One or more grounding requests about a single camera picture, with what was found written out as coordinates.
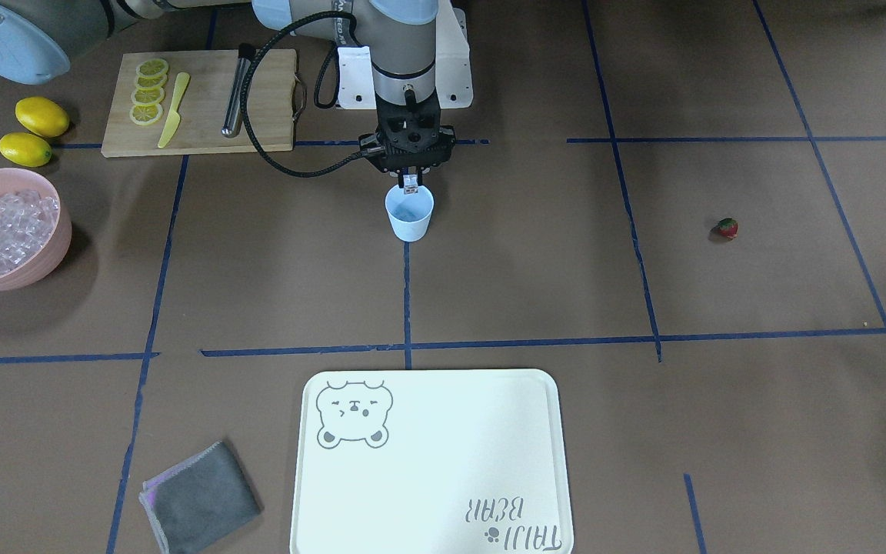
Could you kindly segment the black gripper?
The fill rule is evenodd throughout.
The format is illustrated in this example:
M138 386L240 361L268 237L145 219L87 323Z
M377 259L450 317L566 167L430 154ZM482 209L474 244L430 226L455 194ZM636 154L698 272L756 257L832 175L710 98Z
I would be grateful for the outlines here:
M378 125L373 133L359 137L360 153L383 173L398 173L398 189L408 186L412 172L412 190L423 186L423 171L450 161L457 145L453 126L441 123L439 99L416 102L415 108L396 105L383 98L375 101Z

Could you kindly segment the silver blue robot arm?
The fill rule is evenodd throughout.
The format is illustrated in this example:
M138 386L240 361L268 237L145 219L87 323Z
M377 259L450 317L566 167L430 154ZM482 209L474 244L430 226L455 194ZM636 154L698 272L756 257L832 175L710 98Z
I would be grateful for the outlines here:
M0 76L40 85L69 71L77 58L127 28L207 11L218 1L0 1ZM292 178L319 178L366 160L403 185L449 162L456 132L441 119L436 80L436 1L252 1L259 24L273 32L257 49L238 87L241 120L249 125L251 85L265 56L282 39L304 35L340 47L366 47L371 60L377 126L359 149L318 171L295 171L275 161L255 132L261 158Z

